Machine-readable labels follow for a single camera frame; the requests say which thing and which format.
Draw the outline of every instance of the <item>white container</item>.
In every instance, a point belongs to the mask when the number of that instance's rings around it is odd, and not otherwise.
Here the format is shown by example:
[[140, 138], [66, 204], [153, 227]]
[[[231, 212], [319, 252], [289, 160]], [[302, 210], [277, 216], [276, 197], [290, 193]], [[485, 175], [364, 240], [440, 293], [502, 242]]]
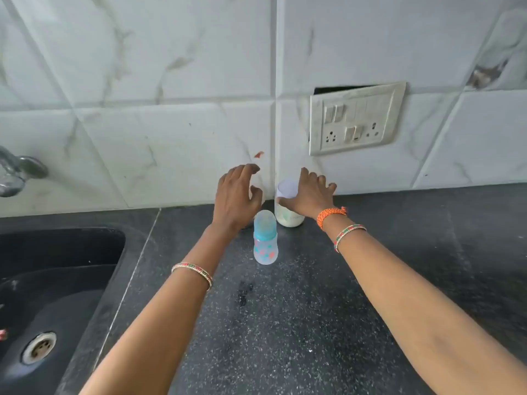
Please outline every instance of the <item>white container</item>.
[[260, 211], [254, 217], [254, 259], [262, 265], [278, 258], [276, 219], [271, 211]]
[[[285, 179], [278, 183], [276, 188], [277, 197], [283, 198], [295, 198], [298, 194], [298, 182], [292, 179]], [[274, 202], [274, 215], [276, 220], [282, 226], [285, 227], [296, 227], [302, 224], [305, 217], [290, 211], [284, 206], [279, 205], [276, 201]]]

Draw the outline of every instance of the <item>beaded bangle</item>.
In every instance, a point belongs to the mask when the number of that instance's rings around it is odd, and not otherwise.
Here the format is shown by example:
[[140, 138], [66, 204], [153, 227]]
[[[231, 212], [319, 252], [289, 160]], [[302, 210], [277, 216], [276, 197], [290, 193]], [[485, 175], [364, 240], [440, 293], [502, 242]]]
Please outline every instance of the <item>beaded bangle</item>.
[[333, 213], [338, 213], [340, 215], [346, 216], [346, 208], [343, 206], [342, 208], [330, 208], [330, 209], [324, 209], [322, 212], [318, 214], [317, 217], [317, 224], [318, 227], [320, 227], [322, 230], [322, 223], [324, 222], [324, 219], [326, 219], [328, 216], [333, 215]]
[[348, 226], [344, 230], [342, 230], [340, 234], [337, 236], [337, 239], [335, 240], [335, 242], [333, 243], [335, 247], [335, 251], [339, 252], [338, 244], [340, 240], [343, 239], [346, 234], [348, 234], [349, 232], [352, 232], [353, 230], [357, 230], [358, 228], [361, 230], [367, 231], [366, 228], [361, 224], [352, 224], [351, 226]]
[[196, 265], [194, 265], [192, 263], [180, 262], [180, 263], [175, 264], [172, 267], [171, 272], [173, 273], [176, 269], [178, 269], [180, 267], [185, 267], [187, 269], [194, 270], [194, 272], [196, 272], [196, 273], [199, 273], [201, 275], [201, 277], [206, 279], [207, 283], [209, 284], [209, 288], [207, 289], [207, 291], [209, 291], [212, 288], [212, 277], [211, 277], [211, 275], [209, 273], [207, 273], [201, 267], [196, 266]]

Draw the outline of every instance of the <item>person's left hand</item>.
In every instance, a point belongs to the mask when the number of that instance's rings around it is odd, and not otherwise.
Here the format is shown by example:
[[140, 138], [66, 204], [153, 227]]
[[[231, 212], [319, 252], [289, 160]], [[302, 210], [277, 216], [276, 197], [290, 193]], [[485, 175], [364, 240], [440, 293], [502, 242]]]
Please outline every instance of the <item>person's left hand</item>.
[[214, 202], [213, 224], [238, 232], [254, 218], [260, 210], [263, 192], [251, 186], [253, 196], [249, 199], [249, 182], [259, 170], [258, 165], [250, 163], [233, 167], [221, 176]]

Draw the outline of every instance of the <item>wall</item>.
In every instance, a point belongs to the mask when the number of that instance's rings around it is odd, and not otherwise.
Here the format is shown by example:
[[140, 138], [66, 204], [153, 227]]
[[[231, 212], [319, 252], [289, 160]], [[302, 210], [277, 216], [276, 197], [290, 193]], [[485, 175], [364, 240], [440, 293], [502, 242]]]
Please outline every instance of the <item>wall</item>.
[[[527, 180], [525, 0], [1, 0], [0, 215], [209, 203], [307, 166], [339, 194]], [[315, 86], [407, 80], [392, 144], [308, 156]], [[263, 155], [255, 158], [260, 151]]]

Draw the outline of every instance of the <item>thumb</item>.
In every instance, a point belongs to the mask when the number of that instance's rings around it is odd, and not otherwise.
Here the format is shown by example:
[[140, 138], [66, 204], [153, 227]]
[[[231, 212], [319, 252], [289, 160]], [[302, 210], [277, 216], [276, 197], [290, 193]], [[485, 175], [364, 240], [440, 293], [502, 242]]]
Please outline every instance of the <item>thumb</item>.
[[262, 206], [264, 192], [258, 187], [251, 186], [251, 194], [253, 196], [251, 197], [249, 203], [254, 208], [254, 210], [259, 211]]
[[278, 205], [283, 206], [284, 208], [287, 208], [290, 211], [293, 211], [295, 208], [295, 198], [278, 197], [276, 198], [276, 202], [278, 203]]

